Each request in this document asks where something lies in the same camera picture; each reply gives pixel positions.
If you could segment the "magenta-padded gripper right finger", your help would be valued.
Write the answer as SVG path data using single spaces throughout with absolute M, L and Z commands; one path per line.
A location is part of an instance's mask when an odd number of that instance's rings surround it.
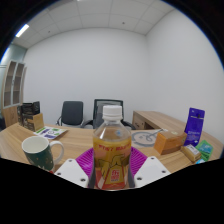
M 169 174 L 168 169 L 155 156 L 147 157 L 138 149 L 131 149 L 128 170 L 130 188 L 143 187 Z

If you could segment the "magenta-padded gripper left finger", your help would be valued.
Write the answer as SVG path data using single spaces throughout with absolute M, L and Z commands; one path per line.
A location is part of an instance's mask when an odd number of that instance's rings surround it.
M 76 159 L 67 159 L 55 175 L 78 186 L 93 188 L 95 185 L 93 149 L 88 149 Z

